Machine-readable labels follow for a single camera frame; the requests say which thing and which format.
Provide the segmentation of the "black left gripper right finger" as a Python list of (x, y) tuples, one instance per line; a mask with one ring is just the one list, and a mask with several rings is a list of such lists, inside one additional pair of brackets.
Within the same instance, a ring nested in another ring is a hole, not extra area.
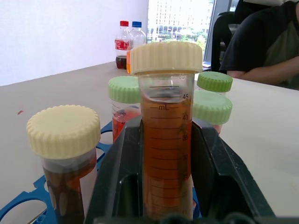
[(275, 214), (240, 156), (211, 124), (192, 121), (191, 172), (203, 218), (253, 223)]

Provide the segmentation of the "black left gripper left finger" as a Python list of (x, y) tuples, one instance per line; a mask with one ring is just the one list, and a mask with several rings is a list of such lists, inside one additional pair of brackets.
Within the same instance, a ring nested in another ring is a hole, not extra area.
[(94, 186), (86, 224), (100, 217), (142, 217), (143, 124), (128, 121), (104, 156)]

